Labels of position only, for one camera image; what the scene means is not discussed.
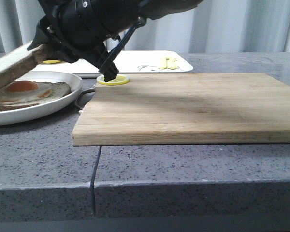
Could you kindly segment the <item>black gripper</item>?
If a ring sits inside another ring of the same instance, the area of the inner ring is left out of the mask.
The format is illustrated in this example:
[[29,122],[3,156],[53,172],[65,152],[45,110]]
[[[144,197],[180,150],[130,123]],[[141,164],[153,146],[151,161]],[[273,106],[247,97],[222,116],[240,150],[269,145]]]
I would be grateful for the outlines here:
[[45,17],[27,50],[41,46],[44,61],[75,63],[83,58],[99,69],[105,82],[117,77],[115,58],[145,25],[138,0],[41,0],[39,4]]

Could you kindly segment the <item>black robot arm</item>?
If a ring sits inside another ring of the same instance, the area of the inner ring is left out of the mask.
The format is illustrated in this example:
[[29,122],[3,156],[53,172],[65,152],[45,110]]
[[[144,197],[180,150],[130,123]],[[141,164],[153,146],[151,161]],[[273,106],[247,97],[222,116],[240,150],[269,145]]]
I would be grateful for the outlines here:
[[45,16],[36,26],[29,50],[52,46],[51,59],[74,63],[84,59],[114,80],[115,58],[132,34],[166,15],[196,8],[199,0],[41,0]]

